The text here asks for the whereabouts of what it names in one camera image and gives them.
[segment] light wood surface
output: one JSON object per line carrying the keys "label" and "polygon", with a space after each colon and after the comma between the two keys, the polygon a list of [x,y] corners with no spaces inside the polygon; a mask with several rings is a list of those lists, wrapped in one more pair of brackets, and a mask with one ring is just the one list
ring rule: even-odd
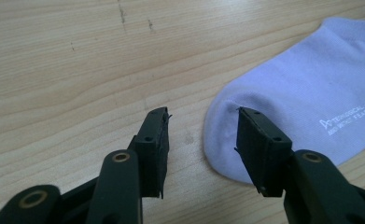
{"label": "light wood surface", "polygon": [[[365,0],[0,0],[0,208],[39,184],[66,192],[168,106],[165,198],[146,223],[286,223],[282,199],[218,175],[207,107],[229,81]],[[340,166],[365,188],[365,150]]]}

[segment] light purple sock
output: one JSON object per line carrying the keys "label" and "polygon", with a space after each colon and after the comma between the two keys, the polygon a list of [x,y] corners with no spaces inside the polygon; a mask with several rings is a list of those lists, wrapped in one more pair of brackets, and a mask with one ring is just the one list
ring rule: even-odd
{"label": "light purple sock", "polygon": [[240,106],[336,165],[365,148],[365,21],[329,18],[300,43],[233,80],[210,105],[204,152],[222,175],[252,183],[236,147]]}

